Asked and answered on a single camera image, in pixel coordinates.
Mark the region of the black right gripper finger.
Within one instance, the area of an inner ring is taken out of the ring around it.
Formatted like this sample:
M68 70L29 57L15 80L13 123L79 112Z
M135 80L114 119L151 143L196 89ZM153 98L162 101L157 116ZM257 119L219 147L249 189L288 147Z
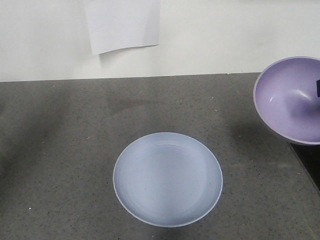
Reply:
M317 93L317 97L320 97L320 80L316 81L316 93Z

